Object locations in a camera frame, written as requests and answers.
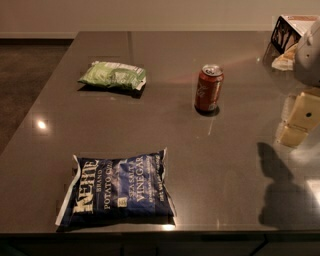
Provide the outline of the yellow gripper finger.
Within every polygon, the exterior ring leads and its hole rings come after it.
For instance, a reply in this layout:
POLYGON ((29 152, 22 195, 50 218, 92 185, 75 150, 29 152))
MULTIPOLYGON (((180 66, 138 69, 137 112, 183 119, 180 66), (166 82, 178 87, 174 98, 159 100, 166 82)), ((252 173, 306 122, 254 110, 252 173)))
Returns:
POLYGON ((320 89, 311 88, 289 95, 282 112, 279 142, 297 147, 320 124, 320 89))

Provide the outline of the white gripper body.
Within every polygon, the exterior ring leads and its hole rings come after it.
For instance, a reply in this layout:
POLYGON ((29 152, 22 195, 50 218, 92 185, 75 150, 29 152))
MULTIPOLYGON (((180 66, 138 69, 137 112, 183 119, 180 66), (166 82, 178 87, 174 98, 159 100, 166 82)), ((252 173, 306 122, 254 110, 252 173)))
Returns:
POLYGON ((320 20, 300 38, 294 65, 295 77, 303 84, 320 86, 320 20))

